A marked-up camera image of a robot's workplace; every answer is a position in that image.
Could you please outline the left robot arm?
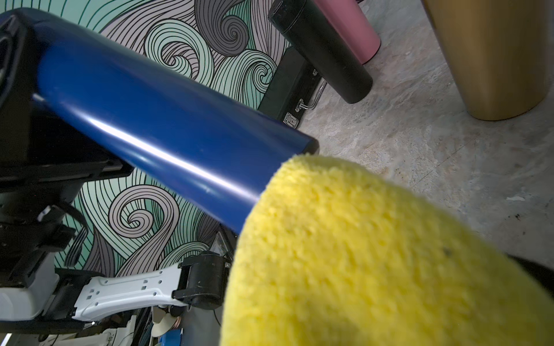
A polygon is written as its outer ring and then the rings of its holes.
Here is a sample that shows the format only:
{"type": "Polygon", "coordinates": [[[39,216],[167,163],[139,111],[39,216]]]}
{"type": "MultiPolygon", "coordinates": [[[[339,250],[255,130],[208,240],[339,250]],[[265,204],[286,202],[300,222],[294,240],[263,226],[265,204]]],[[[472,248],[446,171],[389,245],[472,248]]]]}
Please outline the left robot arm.
{"type": "Polygon", "coordinates": [[[152,306],[219,308],[230,264],[213,252],[120,278],[75,268],[90,231],[73,206],[80,188],[133,167],[33,100],[40,44],[30,16],[1,16],[1,331],[69,334],[152,306]]]}

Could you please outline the gold thermos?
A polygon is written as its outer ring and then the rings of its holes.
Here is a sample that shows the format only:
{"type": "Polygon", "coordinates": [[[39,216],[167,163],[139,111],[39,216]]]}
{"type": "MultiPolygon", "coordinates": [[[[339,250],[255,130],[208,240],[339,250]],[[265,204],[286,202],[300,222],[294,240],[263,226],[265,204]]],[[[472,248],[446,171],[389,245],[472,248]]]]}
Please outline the gold thermos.
{"type": "Polygon", "coordinates": [[[473,118],[514,118],[545,98],[547,1],[427,0],[422,5],[473,118]]]}

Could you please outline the yellow grey cleaning cloth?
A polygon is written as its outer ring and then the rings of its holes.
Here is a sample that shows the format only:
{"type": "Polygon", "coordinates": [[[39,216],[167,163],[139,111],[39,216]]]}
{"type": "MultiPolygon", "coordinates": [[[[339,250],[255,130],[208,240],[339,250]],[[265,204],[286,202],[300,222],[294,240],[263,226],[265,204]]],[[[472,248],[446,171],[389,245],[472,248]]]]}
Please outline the yellow grey cleaning cloth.
{"type": "Polygon", "coordinates": [[[297,156],[239,236],[222,345],[552,345],[553,297],[464,223],[362,166],[297,156]]]}

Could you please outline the pink thermos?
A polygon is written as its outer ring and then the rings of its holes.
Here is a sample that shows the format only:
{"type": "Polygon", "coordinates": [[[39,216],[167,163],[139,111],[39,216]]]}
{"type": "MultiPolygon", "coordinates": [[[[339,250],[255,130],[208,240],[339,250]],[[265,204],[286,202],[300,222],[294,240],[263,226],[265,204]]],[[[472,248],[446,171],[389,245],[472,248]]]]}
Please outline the pink thermos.
{"type": "Polygon", "coordinates": [[[362,65],[375,57],[381,40],[357,1],[315,0],[315,3],[362,65]]]}

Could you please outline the black hard case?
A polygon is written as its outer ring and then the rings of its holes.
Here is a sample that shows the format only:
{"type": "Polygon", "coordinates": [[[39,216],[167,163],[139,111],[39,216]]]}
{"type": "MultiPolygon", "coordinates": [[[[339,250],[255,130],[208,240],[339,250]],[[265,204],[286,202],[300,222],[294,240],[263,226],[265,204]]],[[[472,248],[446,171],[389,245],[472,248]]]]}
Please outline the black hard case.
{"type": "Polygon", "coordinates": [[[318,104],[327,86],[313,65],[293,47],[284,53],[258,111],[298,128],[307,110],[318,104]]]}

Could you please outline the black thermos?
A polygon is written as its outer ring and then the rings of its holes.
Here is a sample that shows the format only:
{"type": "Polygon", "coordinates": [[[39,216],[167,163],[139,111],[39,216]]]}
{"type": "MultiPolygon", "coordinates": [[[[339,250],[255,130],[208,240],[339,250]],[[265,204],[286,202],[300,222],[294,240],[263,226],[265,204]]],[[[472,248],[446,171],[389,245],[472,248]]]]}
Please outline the black thermos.
{"type": "Polygon", "coordinates": [[[314,1],[275,0],[268,20],[349,104],[363,100],[373,79],[314,1]]]}

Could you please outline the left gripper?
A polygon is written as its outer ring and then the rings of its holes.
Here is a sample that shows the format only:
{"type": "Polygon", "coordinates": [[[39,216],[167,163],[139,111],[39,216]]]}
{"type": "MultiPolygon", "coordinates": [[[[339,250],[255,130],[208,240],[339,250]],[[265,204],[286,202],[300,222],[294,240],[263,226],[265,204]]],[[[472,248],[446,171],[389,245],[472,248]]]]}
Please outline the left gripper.
{"type": "Polygon", "coordinates": [[[83,184],[132,167],[65,123],[37,93],[42,53],[31,19],[1,16],[1,284],[30,285],[47,256],[75,266],[89,226],[73,201],[83,184]]]}

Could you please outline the blue thermos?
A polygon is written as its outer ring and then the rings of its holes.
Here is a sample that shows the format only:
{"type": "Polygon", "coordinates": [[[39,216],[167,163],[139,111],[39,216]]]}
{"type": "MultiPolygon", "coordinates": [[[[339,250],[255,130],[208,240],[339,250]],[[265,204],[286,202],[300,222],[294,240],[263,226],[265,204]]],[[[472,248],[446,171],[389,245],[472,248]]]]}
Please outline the blue thermos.
{"type": "Polygon", "coordinates": [[[318,141],[54,14],[35,35],[30,99],[240,233],[278,168],[318,141]]]}

